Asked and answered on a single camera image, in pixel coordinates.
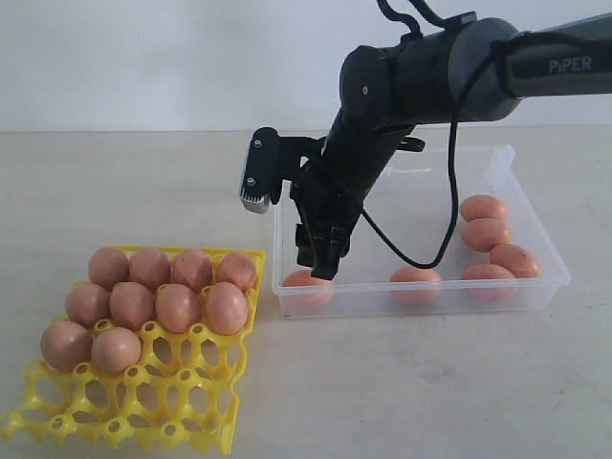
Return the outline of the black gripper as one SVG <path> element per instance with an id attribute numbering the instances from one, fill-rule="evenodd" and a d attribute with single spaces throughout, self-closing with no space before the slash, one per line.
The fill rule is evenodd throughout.
<path id="1" fill-rule="evenodd" d="M 372 186 L 368 163 L 316 158 L 300 168 L 290 192 L 300 217 L 296 263 L 313 266 L 313 277 L 333 280 L 338 273 Z"/>

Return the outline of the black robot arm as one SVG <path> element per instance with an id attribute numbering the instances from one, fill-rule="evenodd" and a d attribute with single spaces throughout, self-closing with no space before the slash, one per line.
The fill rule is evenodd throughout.
<path id="1" fill-rule="evenodd" d="M 340 70 L 336 118 L 291 191 L 297 263 L 335 277 L 364 199 L 394 153 L 414 146 L 417 125 L 497 121 L 524 98 L 610 90 L 609 14 L 539 32 L 466 18 L 394 47 L 358 47 Z"/>

